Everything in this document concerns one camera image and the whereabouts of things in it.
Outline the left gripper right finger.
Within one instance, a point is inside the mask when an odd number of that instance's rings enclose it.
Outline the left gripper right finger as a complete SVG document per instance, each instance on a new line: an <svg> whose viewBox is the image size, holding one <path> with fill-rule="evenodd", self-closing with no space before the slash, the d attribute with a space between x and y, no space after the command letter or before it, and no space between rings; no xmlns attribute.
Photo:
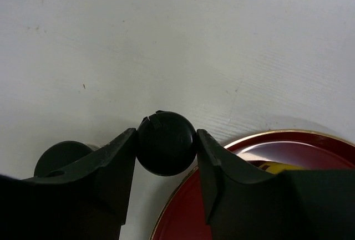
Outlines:
<svg viewBox="0 0 355 240"><path fill-rule="evenodd" d="M197 131L205 222L213 239L353 239L354 169L272 174Z"/></svg>

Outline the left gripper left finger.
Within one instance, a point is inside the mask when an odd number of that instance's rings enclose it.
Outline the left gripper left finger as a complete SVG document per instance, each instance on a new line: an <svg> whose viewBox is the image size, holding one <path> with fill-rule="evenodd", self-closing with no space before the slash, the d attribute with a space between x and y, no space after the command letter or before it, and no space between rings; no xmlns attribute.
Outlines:
<svg viewBox="0 0 355 240"><path fill-rule="evenodd" d="M1 176L2 239L118 239L126 222L137 131L44 177Z"/></svg>

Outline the small black cap bottle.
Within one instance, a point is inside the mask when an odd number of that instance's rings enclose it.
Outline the small black cap bottle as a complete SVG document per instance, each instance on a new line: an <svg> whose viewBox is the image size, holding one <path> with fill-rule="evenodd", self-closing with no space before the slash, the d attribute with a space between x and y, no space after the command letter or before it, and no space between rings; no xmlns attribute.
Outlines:
<svg viewBox="0 0 355 240"><path fill-rule="evenodd" d="M158 110L143 118L138 127L140 148L136 157L149 172L175 176L185 171L196 156L196 130L182 115Z"/></svg>
<svg viewBox="0 0 355 240"><path fill-rule="evenodd" d="M34 177L47 177L51 172L80 160L98 148L71 140L59 142L41 155L34 169Z"/></svg>

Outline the yellow label brown bottle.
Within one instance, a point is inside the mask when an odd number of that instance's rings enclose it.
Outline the yellow label brown bottle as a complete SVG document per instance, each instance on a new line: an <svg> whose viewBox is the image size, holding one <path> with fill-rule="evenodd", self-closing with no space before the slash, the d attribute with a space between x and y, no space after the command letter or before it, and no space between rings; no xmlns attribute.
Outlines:
<svg viewBox="0 0 355 240"><path fill-rule="evenodd" d="M302 167L272 161L250 161L250 164L274 175L286 170L304 170Z"/></svg>

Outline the round red tray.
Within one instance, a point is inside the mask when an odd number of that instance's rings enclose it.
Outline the round red tray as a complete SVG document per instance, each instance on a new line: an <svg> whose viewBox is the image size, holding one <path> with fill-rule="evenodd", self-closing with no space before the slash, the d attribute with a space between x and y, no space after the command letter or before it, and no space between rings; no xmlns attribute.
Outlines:
<svg viewBox="0 0 355 240"><path fill-rule="evenodd" d="M354 144L307 130L261 132L229 143L227 150L250 161L272 161L305 169L354 168ZM199 170L193 168L171 194L151 239L211 239L205 224Z"/></svg>

